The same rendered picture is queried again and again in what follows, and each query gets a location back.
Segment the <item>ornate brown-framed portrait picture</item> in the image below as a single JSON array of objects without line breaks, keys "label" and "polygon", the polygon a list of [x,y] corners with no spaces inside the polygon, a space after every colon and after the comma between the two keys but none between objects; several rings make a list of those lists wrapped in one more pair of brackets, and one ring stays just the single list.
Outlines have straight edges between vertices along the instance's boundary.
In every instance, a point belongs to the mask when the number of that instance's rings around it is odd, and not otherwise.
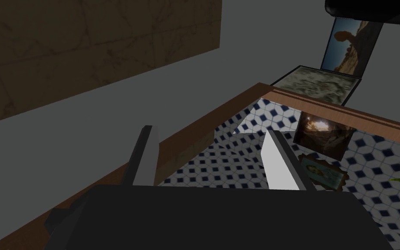
[{"label": "ornate brown-framed portrait picture", "polygon": [[349,179],[346,171],[312,155],[301,154],[298,159],[313,184],[320,185],[325,190],[343,191],[343,186]]}]

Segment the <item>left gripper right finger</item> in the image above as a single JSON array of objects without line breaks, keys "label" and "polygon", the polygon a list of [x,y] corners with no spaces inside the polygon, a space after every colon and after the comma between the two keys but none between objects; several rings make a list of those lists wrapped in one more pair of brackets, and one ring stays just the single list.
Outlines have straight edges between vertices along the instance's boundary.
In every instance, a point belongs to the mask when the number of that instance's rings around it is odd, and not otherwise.
[{"label": "left gripper right finger", "polygon": [[261,158],[269,189],[316,191],[280,131],[266,131]]}]

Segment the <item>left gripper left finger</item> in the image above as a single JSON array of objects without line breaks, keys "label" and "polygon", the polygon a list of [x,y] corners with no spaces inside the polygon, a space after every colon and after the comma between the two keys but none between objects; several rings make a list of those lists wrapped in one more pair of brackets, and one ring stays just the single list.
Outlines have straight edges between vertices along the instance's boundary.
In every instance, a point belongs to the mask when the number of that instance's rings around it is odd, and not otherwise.
[{"label": "left gripper left finger", "polygon": [[123,186],[153,186],[159,156],[159,138],[156,126],[142,128],[129,159],[121,184]]}]

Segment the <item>grey swirl black-framed picture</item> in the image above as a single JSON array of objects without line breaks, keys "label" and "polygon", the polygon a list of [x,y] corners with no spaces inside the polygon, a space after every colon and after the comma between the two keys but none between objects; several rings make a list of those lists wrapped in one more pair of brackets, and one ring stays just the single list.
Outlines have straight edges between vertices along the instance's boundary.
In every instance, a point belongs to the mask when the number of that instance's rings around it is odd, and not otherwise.
[{"label": "grey swirl black-framed picture", "polygon": [[297,66],[271,85],[312,99],[344,106],[361,78],[307,66]]}]

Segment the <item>dark cave glow picture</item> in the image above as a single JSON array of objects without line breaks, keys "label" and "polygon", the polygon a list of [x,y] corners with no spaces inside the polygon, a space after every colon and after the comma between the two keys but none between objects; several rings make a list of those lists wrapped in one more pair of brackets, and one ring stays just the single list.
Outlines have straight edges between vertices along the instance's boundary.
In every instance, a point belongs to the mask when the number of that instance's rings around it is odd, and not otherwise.
[{"label": "dark cave glow picture", "polygon": [[354,131],[353,127],[301,112],[293,142],[341,161]]}]

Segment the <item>desert rock arch picture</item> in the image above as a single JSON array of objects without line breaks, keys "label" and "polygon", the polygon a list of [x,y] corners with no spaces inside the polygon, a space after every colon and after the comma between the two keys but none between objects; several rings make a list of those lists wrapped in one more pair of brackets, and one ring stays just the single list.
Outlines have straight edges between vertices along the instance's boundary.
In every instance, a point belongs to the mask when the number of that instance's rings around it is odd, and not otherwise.
[{"label": "desert rock arch picture", "polygon": [[321,69],[361,78],[383,23],[335,18]]}]

